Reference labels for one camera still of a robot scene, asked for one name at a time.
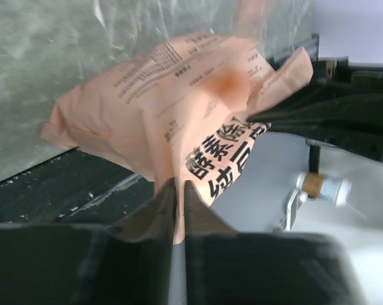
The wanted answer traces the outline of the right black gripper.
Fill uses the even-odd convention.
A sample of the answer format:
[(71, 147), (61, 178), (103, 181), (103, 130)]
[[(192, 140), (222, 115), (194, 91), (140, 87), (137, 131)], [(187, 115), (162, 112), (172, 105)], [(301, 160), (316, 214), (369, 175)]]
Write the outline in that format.
[(383, 163), (383, 91), (345, 83), (311, 83), (249, 122), (319, 123), (306, 137)]

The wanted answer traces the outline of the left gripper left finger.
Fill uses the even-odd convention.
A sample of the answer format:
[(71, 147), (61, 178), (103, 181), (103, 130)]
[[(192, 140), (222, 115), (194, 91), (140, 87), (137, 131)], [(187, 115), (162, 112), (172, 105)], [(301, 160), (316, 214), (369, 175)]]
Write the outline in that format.
[(124, 218), (116, 239), (124, 246), (117, 267), (136, 304), (167, 304), (178, 205), (176, 181), (168, 179), (152, 199)]

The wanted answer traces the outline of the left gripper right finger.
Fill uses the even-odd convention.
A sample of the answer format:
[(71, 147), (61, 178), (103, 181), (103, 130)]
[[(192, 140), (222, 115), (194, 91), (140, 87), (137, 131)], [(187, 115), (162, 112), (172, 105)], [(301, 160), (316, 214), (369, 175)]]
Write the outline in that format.
[(200, 199), (190, 180), (184, 191), (187, 302), (214, 304), (226, 266), (221, 251), (236, 231)]

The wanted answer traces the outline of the peach cat litter bag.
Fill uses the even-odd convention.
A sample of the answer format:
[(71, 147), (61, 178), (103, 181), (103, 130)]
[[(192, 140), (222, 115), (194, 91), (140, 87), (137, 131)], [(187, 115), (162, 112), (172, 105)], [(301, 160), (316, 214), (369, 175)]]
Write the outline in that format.
[(243, 171), (269, 110), (310, 82), (304, 48), (275, 69), (260, 54), (254, 27), (275, 1), (241, 1), (230, 36), (194, 32), (124, 61), (59, 97), (41, 137), (77, 147), (152, 181), (176, 183), (173, 242), (185, 238), (185, 182), (206, 205)]

